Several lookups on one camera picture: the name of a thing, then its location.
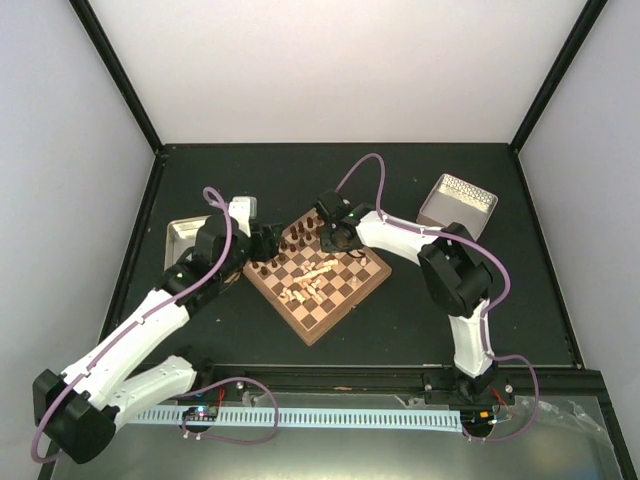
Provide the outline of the left circuit board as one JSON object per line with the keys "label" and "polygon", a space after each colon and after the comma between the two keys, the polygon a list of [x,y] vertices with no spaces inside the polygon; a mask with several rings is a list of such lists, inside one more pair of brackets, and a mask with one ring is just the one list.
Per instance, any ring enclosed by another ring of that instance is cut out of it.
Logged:
{"label": "left circuit board", "polygon": [[213,422],[218,416],[218,408],[213,406],[193,406],[182,414],[182,420],[187,422]]}

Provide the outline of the black frame post right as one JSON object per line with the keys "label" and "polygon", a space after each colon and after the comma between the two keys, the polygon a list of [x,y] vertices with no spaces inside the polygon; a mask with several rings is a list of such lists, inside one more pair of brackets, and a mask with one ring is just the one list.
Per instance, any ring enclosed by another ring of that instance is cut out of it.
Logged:
{"label": "black frame post right", "polygon": [[607,3],[607,0],[585,2],[509,144],[514,153],[522,151]]}

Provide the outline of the wooden chess board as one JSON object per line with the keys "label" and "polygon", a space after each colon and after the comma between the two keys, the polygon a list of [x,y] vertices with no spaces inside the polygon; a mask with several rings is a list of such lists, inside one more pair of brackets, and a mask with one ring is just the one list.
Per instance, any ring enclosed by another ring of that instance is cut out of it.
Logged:
{"label": "wooden chess board", "polygon": [[[314,222],[308,228],[306,219]],[[373,250],[325,253],[320,248],[322,219],[313,209],[287,226],[279,254],[268,262],[249,262],[244,276],[274,307],[306,345],[311,346],[378,288],[392,273],[391,267]],[[366,256],[365,266],[360,259]],[[331,271],[313,279],[294,282],[322,265]],[[359,283],[351,284],[357,277]]]}

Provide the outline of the circuit board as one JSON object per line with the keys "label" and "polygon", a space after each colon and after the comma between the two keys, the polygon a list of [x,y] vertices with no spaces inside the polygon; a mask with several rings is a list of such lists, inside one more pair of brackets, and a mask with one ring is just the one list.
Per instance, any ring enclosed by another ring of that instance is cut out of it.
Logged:
{"label": "circuit board", "polygon": [[213,422],[218,416],[218,408],[213,406],[193,406],[182,414],[182,420],[187,422]]}
{"label": "circuit board", "polygon": [[461,411],[461,423],[471,426],[495,425],[497,423],[506,422],[512,419],[509,411],[493,412],[489,410],[481,411]]}

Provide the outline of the pink patterned metal tin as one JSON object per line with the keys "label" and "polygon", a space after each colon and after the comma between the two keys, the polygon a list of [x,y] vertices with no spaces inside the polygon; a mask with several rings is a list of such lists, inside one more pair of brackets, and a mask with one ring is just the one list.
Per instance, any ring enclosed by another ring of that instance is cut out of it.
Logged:
{"label": "pink patterned metal tin", "polygon": [[495,194],[444,173],[420,207],[416,222],[430,227],[456,222],[478,240],[497,204]]}

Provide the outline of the right circuit board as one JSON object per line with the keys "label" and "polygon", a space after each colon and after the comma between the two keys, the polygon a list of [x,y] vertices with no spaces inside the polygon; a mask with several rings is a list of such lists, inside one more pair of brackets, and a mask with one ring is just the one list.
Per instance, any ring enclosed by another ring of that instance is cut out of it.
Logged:
{"label": "right circuit board", "polygon": [[509,411],[493,412],[489,410],[481,411],[461,411],[461,423],[471,426],[495,425],[497,423],[506,422],[512,419]]}

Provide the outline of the silver metal tray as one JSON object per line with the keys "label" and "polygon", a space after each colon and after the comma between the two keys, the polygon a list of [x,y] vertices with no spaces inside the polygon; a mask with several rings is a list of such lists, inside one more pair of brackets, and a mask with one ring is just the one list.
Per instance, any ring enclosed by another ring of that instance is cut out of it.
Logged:
{"label": "silver metal tray", "polygon": [[205,224],[208,215],[170,221],[166,228],[163,268],[174,265],[179,257],[195,245],[198,230]]}

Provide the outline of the black frame post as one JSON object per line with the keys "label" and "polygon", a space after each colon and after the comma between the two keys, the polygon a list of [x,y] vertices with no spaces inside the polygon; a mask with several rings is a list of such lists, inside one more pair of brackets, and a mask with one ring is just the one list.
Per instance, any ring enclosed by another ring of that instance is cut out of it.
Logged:
{"label": "black frame post", "polygon": [[94,11],[91,2],[88,0],[70,0],[69,4],[106,67],[149,147],[154,154],[158,154],[164,149],[164,144]]}
{"label": "black frame post", "polygon": [[514,153],[522,151],[607,3],[607,0],[585,2],[509,144]]}

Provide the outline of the black mounting rail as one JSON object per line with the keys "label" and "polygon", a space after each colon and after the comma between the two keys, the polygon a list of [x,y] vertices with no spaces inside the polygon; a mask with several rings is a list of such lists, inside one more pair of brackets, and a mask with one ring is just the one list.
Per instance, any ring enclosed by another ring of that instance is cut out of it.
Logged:
{"label": "black mounting rail", "polygon": [[486,379],[469,380],[452,367],[319,367],[214,365],[205,375],[210,380],[231,377],[242,382],[255,379],[279,393],[407,394],[458,401],[487,399],[496,390],[507,399],[531,395],[592,395],[605,389],[602,375],[594,370],[537,367],[534,384],[525,367],[497,367]]}

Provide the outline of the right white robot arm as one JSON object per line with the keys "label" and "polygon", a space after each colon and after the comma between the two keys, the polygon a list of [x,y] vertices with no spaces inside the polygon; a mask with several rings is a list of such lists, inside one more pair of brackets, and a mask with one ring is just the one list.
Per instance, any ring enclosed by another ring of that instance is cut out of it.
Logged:
{"label": "right white robot arm", "polygon": [[368,247],[420,267],[430,297],[450,321],[456,394],[465,403],[485,397],[495,375],[485,312],[492,276],[471,248],[466,228],[459,223],[440,228],[401,220],[369,204],[352,206],[334,191],[319,195],[314,209],[322,221],[324,252],[351,253]]}

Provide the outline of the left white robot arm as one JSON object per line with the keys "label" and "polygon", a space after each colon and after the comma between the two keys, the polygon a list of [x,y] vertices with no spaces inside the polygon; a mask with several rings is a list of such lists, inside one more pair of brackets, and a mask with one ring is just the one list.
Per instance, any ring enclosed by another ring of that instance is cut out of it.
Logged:
{"label": "left white robot arm", "polygon": [[219,296],[246,264],[278,256],[283,227],[211,215],[193,246],[167,268],[139,307],[108,337],[61,373],[44,370],[33,382],[35,437],[42,435],[75,463],[105,450],[117,431],[145,410],[172,398],[202,399],[215,381],[210,361],[184,348],[159,365],[136,374],[136,367],[166,338]]}

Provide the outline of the black frame post left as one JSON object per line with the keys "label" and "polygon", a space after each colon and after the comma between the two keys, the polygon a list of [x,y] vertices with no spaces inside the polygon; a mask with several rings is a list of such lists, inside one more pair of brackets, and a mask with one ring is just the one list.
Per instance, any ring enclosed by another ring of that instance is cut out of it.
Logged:
{"label": "black frame post left", "polygon": [[70,0],[69,4],[106,67],[149,147],[154,154],[158,154],[164,149],[164,144],[94,11],[91,2],[88,0]]}

